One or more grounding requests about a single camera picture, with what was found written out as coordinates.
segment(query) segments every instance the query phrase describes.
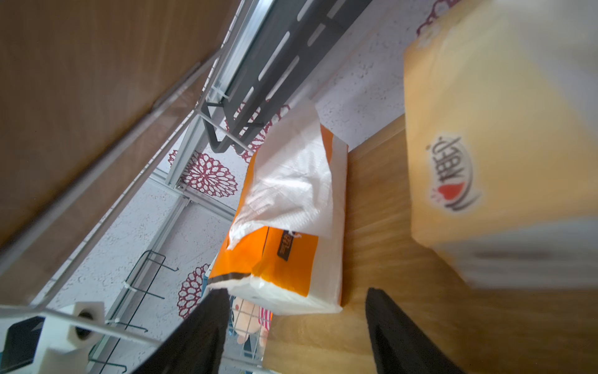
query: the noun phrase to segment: wooden table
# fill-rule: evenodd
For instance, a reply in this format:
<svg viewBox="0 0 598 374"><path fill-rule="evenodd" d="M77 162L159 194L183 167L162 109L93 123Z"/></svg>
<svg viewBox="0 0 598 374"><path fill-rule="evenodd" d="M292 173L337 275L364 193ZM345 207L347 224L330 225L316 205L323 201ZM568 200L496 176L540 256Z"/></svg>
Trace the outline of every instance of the wooden table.
<svg viewBox="0 0 598 374"><path fill-rule="evenodd" d="M264 367L376 371L365 319L381 288L472 373L597 373L598 292L472 290L410 235L404 117L349 153L343 311L275 316Z"/></svg>

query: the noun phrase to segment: wire basket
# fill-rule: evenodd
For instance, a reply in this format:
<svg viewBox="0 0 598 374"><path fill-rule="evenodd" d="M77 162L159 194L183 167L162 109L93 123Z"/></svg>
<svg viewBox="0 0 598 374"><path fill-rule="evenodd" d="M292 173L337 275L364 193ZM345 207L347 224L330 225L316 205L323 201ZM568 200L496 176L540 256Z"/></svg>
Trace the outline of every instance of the wire basket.
<svg viewBox="0 0 598 374"><path fill-rule="evenodd" d="M272 314L258 305L234 296L230 297L230 305L219 373L261 372Z"/></svg>

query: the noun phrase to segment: white plastic wrapper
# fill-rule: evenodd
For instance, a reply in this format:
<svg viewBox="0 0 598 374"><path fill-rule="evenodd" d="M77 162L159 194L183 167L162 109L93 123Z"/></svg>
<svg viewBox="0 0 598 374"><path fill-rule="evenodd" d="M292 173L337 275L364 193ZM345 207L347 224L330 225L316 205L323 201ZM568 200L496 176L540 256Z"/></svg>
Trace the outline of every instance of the white plastic wrapper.
<svg viewBox="0 0 598 374"><path fill-rule="evenodd" d="M272 313L336 313L343 276L347 145L311 102L272 127L249 163L208 290Z"/></svg>

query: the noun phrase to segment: black object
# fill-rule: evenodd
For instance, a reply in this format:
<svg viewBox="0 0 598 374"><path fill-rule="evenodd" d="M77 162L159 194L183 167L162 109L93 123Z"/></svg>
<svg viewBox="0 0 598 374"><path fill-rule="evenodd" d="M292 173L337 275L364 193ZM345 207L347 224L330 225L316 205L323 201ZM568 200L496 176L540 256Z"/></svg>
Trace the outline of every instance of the black object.
<svg viewBox="0 0 598 374"><path fill-rule="evenodd" d="M228 99L204 103L202 113L210 117L208 106L222 106L230 132L250 144L370 2L314 0L297 20L306 0L275 1L228 87ZM287 32L286 43L260 77ZM236 115L243 101L245 106ZM259 114L249 122L258 109ZM218 141L214 128L205 121L204 125L215 153L225 152L231 145L237 153L245 151L228 137Z"/></svg>
<svg viewBox="0 0 598 374"><path fill-rule="evenodd" d="M365 316L379 374L465 374L384 291L368 290Z"/></svg>
<svg viewBox="0 0 598 374"><path fill-rule="evenodd" d="M44 317L33 317L8 328L0 362L1 374L33 363L44 320Z"/></svg>
<svg viewBox="0 0 598 374"><path fill-rule="evenodd" d="M217 374L230 308L226 290L211 291L135 374Z"/></svg>

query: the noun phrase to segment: red floral pattern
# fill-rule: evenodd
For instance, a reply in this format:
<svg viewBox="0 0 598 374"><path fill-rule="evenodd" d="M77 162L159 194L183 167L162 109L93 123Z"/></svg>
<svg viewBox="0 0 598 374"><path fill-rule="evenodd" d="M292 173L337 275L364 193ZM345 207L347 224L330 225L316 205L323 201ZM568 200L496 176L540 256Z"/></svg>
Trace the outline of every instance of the red floral pattern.
<svg viewBox="0 0 598 374"><path fill-rule="evenodd" d="M177 152L174 150L168 155L171 165ZM216 197L228 197L237 192L234 175L220 161L197 151L193 152L190 161L181 176L183 183L189 187Z"/></svg>
<svg viewBox="0 0 598 374"><path fill-rule="evenodd" d="M183 319L189 317L202 297L203 275L208 271L208 267L208 264L196 267L181 284L179 302L176 305L179 308L179 316Z"/></svg>
<svg viewBox="0 0 598 374"><path fill-rule="evenodd" d="M241 105L239 106L239 109L237 109L237 113L241 113L241 109L243 109L243 107L245 106L245 103L241 103ZM268 133L268 130L270 130L270 128L272 127L273 124L277 123L278 121L280 121L280 119L289 111L291 110L291 107L289 107L288 105L283 105L278 112L274 115L274 117L272 117L272 119L261 129L260 133L254 138L254 140L248 145L248 148L251 149L253 152L257 152L258 149L260 149L261 145L264 143L264 141L266 140L266 134ZM258 108L255 113L251 116L251 121L253 121L257 115L260 113L260 109ZM230 131L230 129L228 128L228 121L226 121L226 130ZM243 135L243 133L245 132L245 130L241 130L241 132L239 133L240 135ZM249 161L251 160L251 154L249 154L249 152L244 151L242 154L240 154L240 156L243 158L243 160L245 160L246 163L249 163Z"/></svg>
<svg viewBox="0 0 598 374"><path fill-rule="evenodd" d="M460 0L436 0L432 5L430 15L426 19L426 22L422 23L417 28L417 36L424 32L428 26L434 23L440 16L442 16L447 10L454 7Z"/></svg>

